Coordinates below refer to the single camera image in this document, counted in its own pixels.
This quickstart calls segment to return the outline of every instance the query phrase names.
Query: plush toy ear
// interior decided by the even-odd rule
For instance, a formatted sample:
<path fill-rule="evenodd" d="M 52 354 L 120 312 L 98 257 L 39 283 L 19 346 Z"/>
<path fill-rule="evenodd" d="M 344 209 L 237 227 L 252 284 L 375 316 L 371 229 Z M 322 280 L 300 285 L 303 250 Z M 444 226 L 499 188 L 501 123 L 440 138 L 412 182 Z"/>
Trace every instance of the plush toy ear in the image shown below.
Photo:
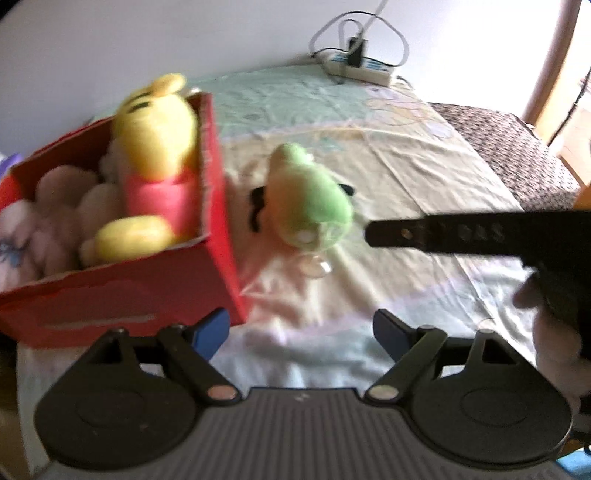
<path fill-rule="evenodd" d="M 339 183 L 339 186 L 343 189 L 343 192 L 347 194 L 347 197 L 352 197 L 353 195 L 355 195 L 355 189 L 351 185 Z"/>
<path fill-rule="evenodd" d="M 258 187 L 251 192 L 252 212 L 249 220 L 251 230 L 258 233 L 260 231 L 258 223 L 258 214 L 265 207 L 265 187 Z"/>

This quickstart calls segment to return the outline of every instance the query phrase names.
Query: metal rivet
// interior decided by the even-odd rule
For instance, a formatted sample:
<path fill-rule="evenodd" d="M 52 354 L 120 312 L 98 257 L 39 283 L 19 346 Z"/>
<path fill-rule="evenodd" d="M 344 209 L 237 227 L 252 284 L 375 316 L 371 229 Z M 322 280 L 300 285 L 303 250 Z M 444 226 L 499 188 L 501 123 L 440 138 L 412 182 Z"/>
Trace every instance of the metal rivet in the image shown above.
<path fill-rule="evenodd" d="M 390 385 L 376 385 L 368 391 L 368 395 L 374 400 L 393 400 L 398 393 L 398 389 Z"/>
<path fill-rule="evenodd" d="M 234 400 L 238 390 L 231 385 L 214 385 L 207 391 L 207 396 L 212 400 Z"/>

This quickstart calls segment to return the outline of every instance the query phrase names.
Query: gray ribbed surface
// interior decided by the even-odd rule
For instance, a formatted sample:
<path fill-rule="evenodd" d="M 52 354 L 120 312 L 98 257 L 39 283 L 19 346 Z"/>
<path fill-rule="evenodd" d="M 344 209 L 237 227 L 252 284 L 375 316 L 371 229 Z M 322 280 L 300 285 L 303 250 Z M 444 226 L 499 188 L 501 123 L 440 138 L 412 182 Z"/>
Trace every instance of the gray ribbed surface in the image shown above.
<path fill-rule="evenodd" d="M 513 472 L 458 466 L 426 448 L 396 410 L 353 390 L 252 390 L 207 411 L 175 451 L 139 468 L 83 472 L 51 465 L 42 480 L 564 480 L 555 463 Z"/>

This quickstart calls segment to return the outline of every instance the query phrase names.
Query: power strip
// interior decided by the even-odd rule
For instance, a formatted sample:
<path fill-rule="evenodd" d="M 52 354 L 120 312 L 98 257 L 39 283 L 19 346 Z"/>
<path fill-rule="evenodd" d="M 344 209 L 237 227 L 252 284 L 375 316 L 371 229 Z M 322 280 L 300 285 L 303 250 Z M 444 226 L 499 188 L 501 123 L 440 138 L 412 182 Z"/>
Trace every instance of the power strip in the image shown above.
<path fill-rule="evenodd" d="M 389 87 L 396 81 L 397 67 L 387 67 L 383 63 L 370 60 L 366 57 L 361 61 L 361 67 L 347 65 L 347 53 L 339 51 L 327 56 L 324 60 L 324 68 L 331 75 L 347 77 L 362 82 L 375 83 Z"/>

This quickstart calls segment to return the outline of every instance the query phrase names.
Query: white plush toy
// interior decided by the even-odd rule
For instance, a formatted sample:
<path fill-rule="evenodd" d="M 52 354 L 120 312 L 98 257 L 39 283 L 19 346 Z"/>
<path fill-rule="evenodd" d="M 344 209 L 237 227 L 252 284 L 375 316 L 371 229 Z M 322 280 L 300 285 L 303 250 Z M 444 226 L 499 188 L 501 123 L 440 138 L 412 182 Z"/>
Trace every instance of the white plush toy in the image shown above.
<path fill-rule="evenodd" d="M 95 172 L 62 165 L 37 183 L 35 202 L 19 200 L 0 212 L 0 291 L 98 264 L 94 237 L 125 216 L 117 184 L 125 163 L 116 145 Z"/>

